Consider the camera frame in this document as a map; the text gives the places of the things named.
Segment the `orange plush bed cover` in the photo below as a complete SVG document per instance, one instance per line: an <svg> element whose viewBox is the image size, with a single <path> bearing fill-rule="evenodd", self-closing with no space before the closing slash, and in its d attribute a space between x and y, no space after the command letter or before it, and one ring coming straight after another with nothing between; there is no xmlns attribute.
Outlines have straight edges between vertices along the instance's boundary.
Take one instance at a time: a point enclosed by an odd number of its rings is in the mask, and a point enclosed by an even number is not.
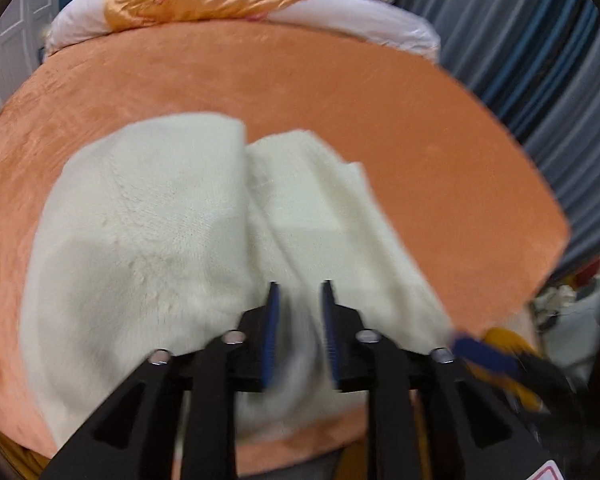
<svg viewBox="0 0 600 480"><path fill-rule="evenodd" d="M234 116L250 140L309 129L363 164L465 332L518 314L566 247L568 222L531 160L426 58L248 21L134 29L65 48L0 113L0 431L25 448L55 449L18 347L22 282L46 196L83 145L183 112Z"/></svg>

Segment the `cream knit cardigan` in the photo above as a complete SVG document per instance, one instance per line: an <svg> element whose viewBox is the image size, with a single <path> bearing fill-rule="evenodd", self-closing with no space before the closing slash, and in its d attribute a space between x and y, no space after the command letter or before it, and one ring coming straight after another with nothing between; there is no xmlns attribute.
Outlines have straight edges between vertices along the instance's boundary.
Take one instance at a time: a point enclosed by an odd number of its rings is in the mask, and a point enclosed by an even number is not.
<svg viewBox="0 0 600 480"><path fill-rule="evenodd" d="M247 142L220 114L128 125L74 154L46 200L20 310L30 388L64 444L149 352L185 354L278 284L272 384L237 398L240 440L270 440L361 405L328 374L320 288L426 353L452 332L359 162L314 133Z"/></svg>

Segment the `blue grey curtain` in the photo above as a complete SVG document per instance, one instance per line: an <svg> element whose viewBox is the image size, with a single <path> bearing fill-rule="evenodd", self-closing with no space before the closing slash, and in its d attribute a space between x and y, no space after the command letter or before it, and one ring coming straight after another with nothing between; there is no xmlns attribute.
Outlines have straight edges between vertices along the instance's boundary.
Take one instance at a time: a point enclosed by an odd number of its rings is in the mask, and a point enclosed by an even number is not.
<svg viewBox="0 0 600 480"><path fill-rule="evenodd" d="M570 226L557 275L600 253L600 11L592 0L398 0L521 144Z"/></svg>

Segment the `white wardrobe with red tags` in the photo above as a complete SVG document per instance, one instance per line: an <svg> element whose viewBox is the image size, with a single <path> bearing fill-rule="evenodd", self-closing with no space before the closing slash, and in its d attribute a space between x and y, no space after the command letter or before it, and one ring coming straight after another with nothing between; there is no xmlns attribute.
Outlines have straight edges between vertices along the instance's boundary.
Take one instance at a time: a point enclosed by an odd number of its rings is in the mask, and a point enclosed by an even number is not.
<svg viewBox="0 0 600 480"><path fill-rule="evenodd" d="M0 17L0 110L36 71L58 0L12 0Z"/></svg>

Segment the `white pillow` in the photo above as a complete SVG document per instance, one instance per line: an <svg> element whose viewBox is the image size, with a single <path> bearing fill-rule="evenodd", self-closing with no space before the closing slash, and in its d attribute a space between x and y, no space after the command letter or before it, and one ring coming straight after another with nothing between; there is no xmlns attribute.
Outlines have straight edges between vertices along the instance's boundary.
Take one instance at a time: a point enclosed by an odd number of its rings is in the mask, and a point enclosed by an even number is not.
<svg viewBox="0 0 600 480"><path fill-rule="evenodd" d="M104 6L105 0L71 0L48 26L44 54L51 56L74 44L113 34L105 20ZM430 61L437 61L441 48L434 26L382 0L303 0L266 18L247 21L326 30L411 52Z"/></svg>

